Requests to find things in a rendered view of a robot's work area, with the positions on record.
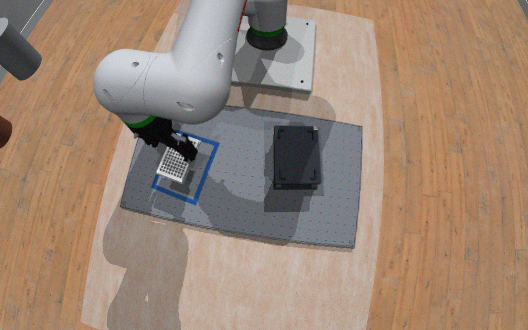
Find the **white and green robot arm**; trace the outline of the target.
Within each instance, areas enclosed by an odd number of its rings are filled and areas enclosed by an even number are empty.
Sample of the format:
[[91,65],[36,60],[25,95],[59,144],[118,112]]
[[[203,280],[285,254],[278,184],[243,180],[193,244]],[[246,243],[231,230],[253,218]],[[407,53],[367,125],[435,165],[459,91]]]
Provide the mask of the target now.
[[171,52],[120,49],[99,63],[93,79],[97,100],[125,123],[135,139],[159,135],[169,120],[184,124],[211,120],[230,95],[243,16],[250,25],[249,44],[275,50],[287,41],[287,2],[191,0]]

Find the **blue tape outline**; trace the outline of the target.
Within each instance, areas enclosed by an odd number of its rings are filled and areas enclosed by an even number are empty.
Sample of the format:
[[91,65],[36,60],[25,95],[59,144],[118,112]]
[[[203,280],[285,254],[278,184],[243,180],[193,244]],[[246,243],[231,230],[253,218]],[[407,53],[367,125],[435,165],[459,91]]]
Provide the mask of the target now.
[[195,136],[195,135],[192,135],[192,134],[189,134],[189,133],[186,133],[186,132],[182,132],[182,131],[179,131],[179,130],[175,130],[175,131],[176,131],[176,133],[178,133],[178,134],[182,134],[182,135],[183,135],[183,134],[188,134],[189,137],[192,137],[192,138],[198,139],[198,140],[200,140],[201,142],[204,142],[204,143],[208,143],[208,144],[214,145],[214,148],[213,148],[213,150],[212,150],[212,153],[211,153],[211,155],[210,155],[210,158],[209,158],[209,160],[208,160],[208,163],[207,163],[206,168],[205,168],[205,170],[204,170],[204,173],[203,173],[203,175],[202,175],[202,178],[201,178],[201,181],[200,181],[199,186],[198,186],[198,188],[197,188],[197,191],[196,191],[196,194],[195,194],[195,196],[194,196],[194,199],[192,200],[192,199],[190,199],[190,198],[187,198],[187,197],[185,197],[185,196],[179,195],[179,194],[177,194],[177,193],[174,193],[174,192],[172,192],[172,191],[169,191],[169,190],[167,190],[167,189],[164,189],[164,188],[162,188],[162,187],[157,186],[156,183],[157,183],[158,178],[159,178],[159,175],[157,175],[157,173],[156,173],[156,176],[155,176],[155,178],[154,178],[154,181],[153,181],[153,183],[152,183],[151,188],[156,189],[156,190],[158,190],[158,191],[160,191],[160,192],[163,192],[163,193],[165,193],[165,194],[168,194],[168,195],[170,195],[170,196],[173,196],[173,197],[175,197],[175,198],[178,198],[178,199],[180,199],[180,200],[183,200],[183,201],[185,201],[185,202],[188,202],[188,203],[190,203],[190,204],[196,205],[196,204],[197,204],[197,201],[198,201],[198,198],[199,198],[199,195],[200,195],[200,193],[201,193],[202,187],[203,187],[204,182],[205,182],[205,180],[206,180],[207,174],[208,174],[208,172],[209,172],[209,169],[210,169],[210,167],[211,167],[211,164],[212,164],[212,162],[213,162],[213,159],[214,159],[214,157],[215,157],[215,154],[216,154],[216,152],[217,152],[217,149],[218,149],[220,143],[219,143],[219,142],[212,141],[212,140],[209,140],[209,139],[205,139],[205,138],[202,138],[202,137],[199,137],[199,136]]

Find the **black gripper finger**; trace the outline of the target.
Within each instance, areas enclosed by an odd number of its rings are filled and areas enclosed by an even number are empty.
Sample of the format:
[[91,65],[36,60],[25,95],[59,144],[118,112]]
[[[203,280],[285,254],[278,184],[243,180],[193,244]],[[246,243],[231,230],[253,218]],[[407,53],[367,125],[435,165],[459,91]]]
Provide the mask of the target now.
[[187,134],[183,134],[183,135],[180,136],[180,135],[174,134],[172,132],[171,136],[174,137],[174,139],[175,139],[174,141],[168,143],[164,139],[164,140],[162,140],[160,142],[165,144],[167,147],[173,148],[174,150],[176,150],[180,155],[182,155],[184,157],[183,161],[187,162],[188,165],[191,168],[193,168],[193,166],[194,166],[194,164],[196,162],[196,155],[198,153],[198,150],[195,148],[195,146],[188,139],[188,135]]
[[[144,140],[144,139],[143,139]],[[147,144],[147,145],[150,145],[151,143],[150,142],[147,142],[144,140],[144,142]],[[161,157],[163,157],[165,151],[166,151],[166,146],[160,142],[157,142],[157,143],[152,143],[152,147],[161,155]]]

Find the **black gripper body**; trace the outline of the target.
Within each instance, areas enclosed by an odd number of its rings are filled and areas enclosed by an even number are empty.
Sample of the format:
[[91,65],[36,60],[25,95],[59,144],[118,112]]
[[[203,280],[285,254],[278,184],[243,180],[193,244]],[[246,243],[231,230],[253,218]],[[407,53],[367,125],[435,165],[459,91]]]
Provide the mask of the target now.
[[165,139],[168,143],[174,140],[174,137],[171,136],[172,132],[176,134],[176,132],[172,129],[172,121],[169,120],[169,123],[167,127],[159,134],[158,136],[152,138],[152,139],[144,139],[147,142],[150,143],[157,143]]

